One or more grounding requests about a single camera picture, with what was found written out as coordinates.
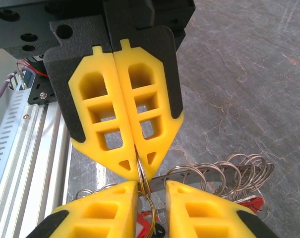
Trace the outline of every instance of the purple cable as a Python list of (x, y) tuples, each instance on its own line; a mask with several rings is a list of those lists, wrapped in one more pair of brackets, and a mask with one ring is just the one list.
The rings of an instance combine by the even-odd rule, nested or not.
[[(28, 71), (28, 72), (32, 73), (33, 76), (35, 76), (35, 72), (34, 72), (33, 70), (31, 70), (30, 68), (28, 68), (28, 67), (23, 67), (23, 68), (22, 68), (22, 71)], [(8, 86), (8, 84), (9, 84), (9, 82), (10, 82), (11, 79), (15, 76), (16, 73), (17, 73), (17, 72), (14, 71), (13, 73), (11, 73), (11, 74), (9, 74), (9, 75), (7, 76), (7, 80), (4, 82), (2, 88), (0, 89), (0, 98), (3, 96), (3, 94), (4, 94), (4, 92), (5, 92), (6, 88), (7, 88), (7, 86)]]

